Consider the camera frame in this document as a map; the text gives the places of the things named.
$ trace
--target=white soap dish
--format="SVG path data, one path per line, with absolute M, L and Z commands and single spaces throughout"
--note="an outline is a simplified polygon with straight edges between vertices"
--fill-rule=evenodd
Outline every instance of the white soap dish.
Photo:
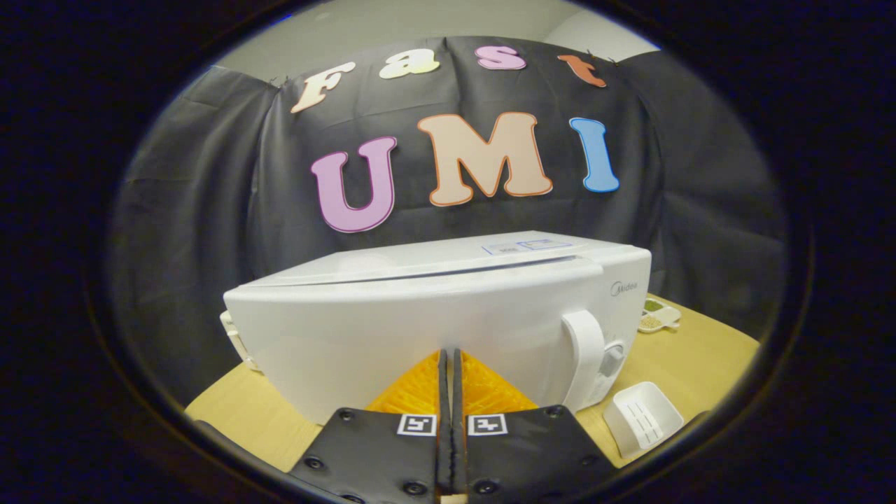
M 650 381 L 617 392 L 604 410 L 604 421 L 622 458 L 657 446 L 685 425 L 675 406 Z

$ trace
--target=blue letter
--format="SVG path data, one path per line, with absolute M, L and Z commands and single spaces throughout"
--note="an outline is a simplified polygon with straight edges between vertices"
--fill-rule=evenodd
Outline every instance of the blue letter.
M 585 160 L 588 162 L 588 176 L 582 181 L 585 188 L 595 193 L 608 193 L 619 188 L 619 179 L 610 168 L 610 156 L 604 133 L 607 129 L 598 121 L 573 117 L 569 126 L 579 132 L 582 147 L 585 149 Z

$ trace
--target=pink letter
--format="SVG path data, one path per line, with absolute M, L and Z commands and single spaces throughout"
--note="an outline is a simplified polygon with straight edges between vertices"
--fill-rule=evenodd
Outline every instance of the pink letter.
M 394 136 L 382 136 L 358 148 L 358 154 L 367 158 L 372 193 L 370 203 L 363 208 L 352 208 L 345 201 L 342 167 L 349 160 L 348 154 L 334 152 L 311 165 L 311 172 L 317 177 L 321 213 L 331 228 L 344 233 L 356 233 L 371 230 L 389 217 L 395 204 L 389 153 L 397 144 L 398 140 Z
M 479 64 L 489 70 L 520 70 L 526 61 L 516 56 L 517 52 L 506 46 L 483 46 L 476 49 Z

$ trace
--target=white plastic holder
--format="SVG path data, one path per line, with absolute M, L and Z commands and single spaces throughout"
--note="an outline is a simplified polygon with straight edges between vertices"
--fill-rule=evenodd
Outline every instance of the white plastic holder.
M 685 425 L 681 413 L 650 381 L 617 392 L 604 410 L 604 421 L 622 458 L 657 446 Z
M 246 366 L 252 371 L 262 372 L 258 369 L 258 364 L 255 363 L 255 359 L 249 355 L 249 351 L 246 350 L 246 346 L 243 344 L 243 339 L 239 337 L 239 331 L 237 331 L 237 326 L 233 323 L 233 318 L 230 317 L 230 312 L 225 311 L 220 315 L 221 325 L 224 326 L 224 330 L 227 331 L 227 338 L 230 339 L 230 344 L 233 345 L 233 348 L 237 351 L 239 358 L 243 360 Z
M 665 305 L 663 308 L 656 311 L 645 312 L 641 317 L 641 323 L 638 325 L 638 330 L 642 333 L 656 333 L 663 327 L 668 327 L 675 331 L 678 329 L 679 318 L 681 318 L 680 311 L 669 305 Z

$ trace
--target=peach letter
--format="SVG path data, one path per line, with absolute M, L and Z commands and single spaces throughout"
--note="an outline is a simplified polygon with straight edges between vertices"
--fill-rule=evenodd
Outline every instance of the peach letter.
M 302 91 L 302 96 L 298 99 L 298 103 L 293 106 L 290 112 L 295 114 L 322 102 L 323 99 L 326 98 L 321 94 L 323 88 L 328 90 L 333 89 L 336 87 L 336 84 L 339 83 L 343 73 L 351 72 L 354 69 L 355 62 L 351 61 L 345 65 L 339 65 L 326 72 L 320 72 L 317 75 L 312 75 L 305 79 L 305 89 Z
M 429 195 L 436 206 L 467 203 L 473 189 L 461 180 L 460 163 L 486 196 L 498 189 L 504 163 L 510 170 L 504 191 L 511 196 L 549 193 L 553 182 L 545 177 L 535 145 L 535 116 L 505 112 L 498 116 L 492 137 L 486 143 L 476 131 L 454 114 L 425 117 L 417 128 L 429 134 L 435 153 L 438 187 Z
M 585 63 L 581 61 L 578 56 L 573 55 L 563 55 L 558 56 L 557 59 L 562 59 L 566 63 L 569 64 L 569 67 L 573 69 L 575 76 L 582 79 L 588 84 L 592 86 L 598 86 L 599 88 L 606 88 L 607 83 L 604 82 L 603 79 L 599 79 L 591 74 L 591 71 L 594 70 L 594 66 L 590 63 Z
M 435 52 L 431 49 L 411 49 L 394 56 L 389 56 L 386 60 L 388 65 L 380 70 L 380 77 L 384 79 L 394 79 L 407 74 L 425 74 L 432 72 L 439 67 L 439 62 L 435 61 Z
M 331 228 L 344 233 L 371 230 L 389 217 L 395 204 L 389 152 L 397 144 L 394 136 L 382 136 L 358 148 L 358 154 L 367 158 L 373 193 L 370 203 L 363 208 L 352 208 L 345 201 L 342 167 L 349 160 L 348 154 L 334 152 L 311 165 L 311 172 L 317 177 L 317 197 L 321 202 L 321 213 Z

